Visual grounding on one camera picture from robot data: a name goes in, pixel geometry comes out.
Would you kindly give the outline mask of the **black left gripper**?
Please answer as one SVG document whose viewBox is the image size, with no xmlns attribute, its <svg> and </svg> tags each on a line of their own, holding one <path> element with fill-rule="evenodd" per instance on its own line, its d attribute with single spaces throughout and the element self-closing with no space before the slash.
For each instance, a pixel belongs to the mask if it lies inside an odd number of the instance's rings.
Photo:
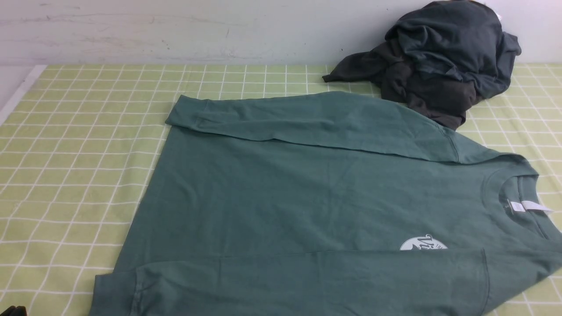
<svg viewBox="0 0 562 316">
<path fill-rule="evenodd" d="M 27 316 L 27 310 L 25 306 L 10 306 L 4 310 L 0 316 Z"/>
</svg>

